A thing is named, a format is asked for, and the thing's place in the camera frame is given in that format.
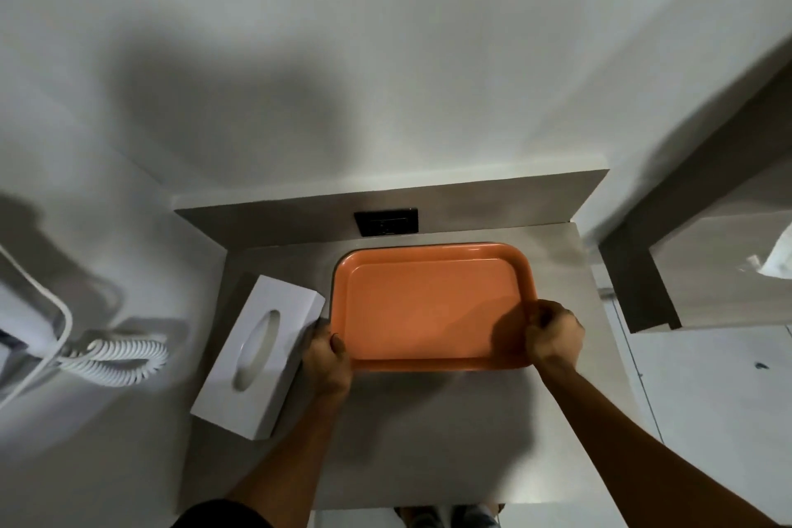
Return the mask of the person's black sleeve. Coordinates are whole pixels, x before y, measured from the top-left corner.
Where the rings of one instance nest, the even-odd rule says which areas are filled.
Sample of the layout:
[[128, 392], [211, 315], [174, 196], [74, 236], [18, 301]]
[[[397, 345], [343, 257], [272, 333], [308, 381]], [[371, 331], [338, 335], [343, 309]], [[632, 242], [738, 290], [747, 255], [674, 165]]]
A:
[[190, 507], [170, 528], [273, 528], [273, 526], [261, 514], [243, 503], [218, 499]]

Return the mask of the person's left hand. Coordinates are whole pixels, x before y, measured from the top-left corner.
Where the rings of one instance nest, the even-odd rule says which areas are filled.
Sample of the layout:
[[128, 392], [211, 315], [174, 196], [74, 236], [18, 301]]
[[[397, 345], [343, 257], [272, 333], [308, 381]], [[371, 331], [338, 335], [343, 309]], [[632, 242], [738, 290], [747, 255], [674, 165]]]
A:
[[302, 355], [302, 365], [314, 396], [322, 399], [344, 401], [349, 395], [353, 378], [351, 359], [336, 361], [330, 349], [330, 336], [335, 333], [329, 321], [320, 320], [313, 328], [311, 338]]

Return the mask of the white tissue paper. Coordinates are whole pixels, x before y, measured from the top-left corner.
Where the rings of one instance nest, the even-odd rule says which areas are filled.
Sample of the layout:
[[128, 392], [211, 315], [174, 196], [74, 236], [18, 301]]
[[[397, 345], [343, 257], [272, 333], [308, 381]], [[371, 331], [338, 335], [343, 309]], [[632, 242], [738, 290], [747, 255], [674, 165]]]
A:
[[782, 231], [765, 259], [751, 255], [739, 271], [792, 281], [792, 222]]

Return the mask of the orange plastic tray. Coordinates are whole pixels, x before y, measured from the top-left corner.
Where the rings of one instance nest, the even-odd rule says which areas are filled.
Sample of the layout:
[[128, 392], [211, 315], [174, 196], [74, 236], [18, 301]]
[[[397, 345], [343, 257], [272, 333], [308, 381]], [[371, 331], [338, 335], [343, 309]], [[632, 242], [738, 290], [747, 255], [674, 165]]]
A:
[[354, 371], [516, 370], [538, 296], [506, 243], [360, 249], [336, 265], [330, 326]]

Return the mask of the white wall-mounted hair dryer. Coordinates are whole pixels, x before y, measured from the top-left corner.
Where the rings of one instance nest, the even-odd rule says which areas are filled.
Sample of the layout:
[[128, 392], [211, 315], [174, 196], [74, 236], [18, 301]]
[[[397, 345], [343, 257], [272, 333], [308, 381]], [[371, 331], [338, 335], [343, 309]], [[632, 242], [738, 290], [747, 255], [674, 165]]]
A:
[[25, 345], [28, 356], [38, 359], [37, 365], [0, 402], [0, 411], [2, 411], [9, 406], [11, 401], [24, 393], [58, 357], [71, 336], [74, 318], [68, 306], [31, 273], [27, 272], [1, 244], [0, 255], [26, 283], [59, 311], [64, 320], [63, 330], [59, 336], [56, 336], [54, 327], [47, 321], [44, 314], [40, 313], [10, 286], [0, 283], [0, 329]]

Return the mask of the black wall socket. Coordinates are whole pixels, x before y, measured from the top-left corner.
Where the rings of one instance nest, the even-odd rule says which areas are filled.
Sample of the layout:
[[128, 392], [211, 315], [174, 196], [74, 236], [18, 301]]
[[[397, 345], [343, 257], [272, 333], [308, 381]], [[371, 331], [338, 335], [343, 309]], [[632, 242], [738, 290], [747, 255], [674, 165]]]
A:
[[418, 209], [358, 211], [353, 213], [361, 237], [401, 236], [419, 233]]

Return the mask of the person's left forearm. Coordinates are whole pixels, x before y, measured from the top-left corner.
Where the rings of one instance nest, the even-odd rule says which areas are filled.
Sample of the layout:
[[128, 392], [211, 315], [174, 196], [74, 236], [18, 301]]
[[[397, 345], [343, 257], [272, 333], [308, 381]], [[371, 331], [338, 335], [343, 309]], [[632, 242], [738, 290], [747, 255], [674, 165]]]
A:
[[317, 394], [292, 430], [235, 486], [229, 498], [274, 528], [306, 528], [322, 465], [348, 391]]

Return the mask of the person's right hand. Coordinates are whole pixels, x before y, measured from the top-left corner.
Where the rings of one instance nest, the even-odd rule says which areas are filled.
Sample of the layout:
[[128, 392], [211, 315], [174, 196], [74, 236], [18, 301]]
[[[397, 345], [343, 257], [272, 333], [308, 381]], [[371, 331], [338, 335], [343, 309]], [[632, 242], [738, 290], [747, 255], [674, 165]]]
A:
[[525, 349], [531, 364], [555, 360], [576, 369], [584, 340], [585, 329], [582, 324], [569, 309], [560, 304], [560, 319], [555, 330], [534, 343], [525, 343]]

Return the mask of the person's shoes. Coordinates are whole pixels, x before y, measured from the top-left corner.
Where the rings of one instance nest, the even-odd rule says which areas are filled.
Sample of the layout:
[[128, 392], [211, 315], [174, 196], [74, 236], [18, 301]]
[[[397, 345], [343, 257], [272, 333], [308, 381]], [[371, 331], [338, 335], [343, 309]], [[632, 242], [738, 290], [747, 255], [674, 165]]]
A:
[[405, 528], [500, 528], [500, 513], [504, 503], [473, 503], [449, 508], [449, 525], [443, 522], [440, 507], [394, 507], [394, 513]]

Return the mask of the grey wooden shelf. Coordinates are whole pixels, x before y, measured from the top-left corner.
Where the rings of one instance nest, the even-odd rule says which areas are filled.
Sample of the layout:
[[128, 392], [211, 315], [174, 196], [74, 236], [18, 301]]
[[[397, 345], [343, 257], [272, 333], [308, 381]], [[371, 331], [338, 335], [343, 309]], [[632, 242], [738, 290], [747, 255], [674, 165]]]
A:
[[660, 149], [656, 183], [599, 242], [629, 333], [792, 322], [758, 269], [792, 227], [792, 44]]

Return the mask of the person's right forearm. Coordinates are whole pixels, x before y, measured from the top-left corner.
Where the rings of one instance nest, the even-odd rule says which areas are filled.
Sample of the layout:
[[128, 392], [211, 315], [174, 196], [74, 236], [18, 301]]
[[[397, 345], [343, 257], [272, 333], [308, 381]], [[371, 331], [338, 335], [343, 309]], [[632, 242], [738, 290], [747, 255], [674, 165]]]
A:
[[781, 527], [644, 431], [565, 360], [533, 365], [629, 528]]

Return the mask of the white tissue box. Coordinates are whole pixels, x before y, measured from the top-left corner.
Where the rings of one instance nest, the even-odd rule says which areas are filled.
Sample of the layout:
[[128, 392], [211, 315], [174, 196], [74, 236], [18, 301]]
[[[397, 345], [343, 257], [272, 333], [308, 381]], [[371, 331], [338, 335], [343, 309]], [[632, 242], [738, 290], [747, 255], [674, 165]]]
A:
[[231, 329], [191, 408], [197, 419], [251, 441], [272, 436], [299, 369], [321, 293], [246, 274], [224, 312]]

